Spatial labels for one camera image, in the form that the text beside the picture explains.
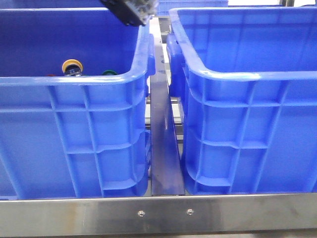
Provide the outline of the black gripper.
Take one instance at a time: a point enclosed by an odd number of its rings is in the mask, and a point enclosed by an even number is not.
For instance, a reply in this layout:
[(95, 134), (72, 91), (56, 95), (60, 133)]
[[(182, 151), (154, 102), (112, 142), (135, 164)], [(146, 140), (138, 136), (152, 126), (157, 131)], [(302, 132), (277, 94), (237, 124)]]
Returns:
[(156, 14), (158, 0), (101, 0), (124, 25), (146, 26)]

